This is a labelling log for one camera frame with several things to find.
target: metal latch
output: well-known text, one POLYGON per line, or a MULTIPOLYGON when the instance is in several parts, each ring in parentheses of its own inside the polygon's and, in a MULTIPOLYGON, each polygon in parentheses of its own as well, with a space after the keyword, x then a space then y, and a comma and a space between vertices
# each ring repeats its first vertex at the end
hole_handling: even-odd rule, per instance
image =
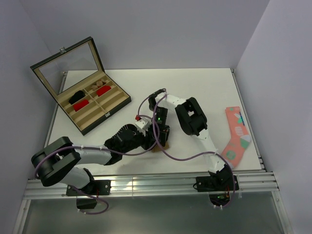
POLYGON ((59 51, 60 51, 61 54, 64 54, 64 53, 66 52, 65 47, 64 47, 64 46, 61 47, 61 48, 59 49, 59 51))

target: small wooden object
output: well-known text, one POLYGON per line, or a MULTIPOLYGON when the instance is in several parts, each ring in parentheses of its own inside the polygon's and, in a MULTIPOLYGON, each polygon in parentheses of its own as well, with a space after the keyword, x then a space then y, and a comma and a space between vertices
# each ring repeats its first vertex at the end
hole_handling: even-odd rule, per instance
POLYGON ((103 82, 102 82, 101 80, 99 80, 99 81, 97 82, 97 87, 101 87, 101 86, 103 86, 103 82))
POLYGON ((95 91, 95 90, 98 89, 98 86, 97 86, 97 85, 92 85, 92 86, 91 86, 91 89, 95 91))
MULTIPOLYGON (((165 146, 163 147, 165 150, 168 150, 169 149, 169 144, 168 142, 166 142, 165 146)), ((156 153, 156 152, 160 152, 161 149, 158 145, 156 145, 153 149, 152 149, 152 152, 153 153, 156 153)))

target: sock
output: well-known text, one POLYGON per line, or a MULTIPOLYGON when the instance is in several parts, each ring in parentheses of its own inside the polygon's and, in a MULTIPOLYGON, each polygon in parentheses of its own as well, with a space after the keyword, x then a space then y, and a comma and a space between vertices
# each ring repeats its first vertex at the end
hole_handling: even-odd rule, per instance
POLYGON ((231 140, 222 152, 222 156, 229 162, 231 168, 236 167, 249 146, 252 138, 249 135, 240 108, 227 107, 225 110, 228 118, 231 140))

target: open box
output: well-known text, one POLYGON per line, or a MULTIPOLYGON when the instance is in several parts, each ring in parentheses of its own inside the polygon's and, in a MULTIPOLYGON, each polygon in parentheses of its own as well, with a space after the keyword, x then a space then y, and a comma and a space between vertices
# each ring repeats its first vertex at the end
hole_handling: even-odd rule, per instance
POLYGON ((67 49, 62 47, 30 68, 83 135, 131 102, 105 73, 92 37, 67 49), (71 98, 78 91, 84 97, 73 102, 71 98))

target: gray wall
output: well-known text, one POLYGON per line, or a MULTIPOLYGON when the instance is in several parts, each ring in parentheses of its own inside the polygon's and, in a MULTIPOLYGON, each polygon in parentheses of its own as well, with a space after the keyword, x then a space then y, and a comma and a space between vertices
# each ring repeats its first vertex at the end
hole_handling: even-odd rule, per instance
POLYGON ((295 233, 312 223, 312 1, 271 0, 236 76, 295 233))
POLYGON ((0 48, 0 233, 7 234, 54 104, 29 68, 50 53, 18 0, 0 1, 0 48))
POLYGON ((106 69, 235 68, 269 0, 20 0, 52 53, 94 37, 106 69))

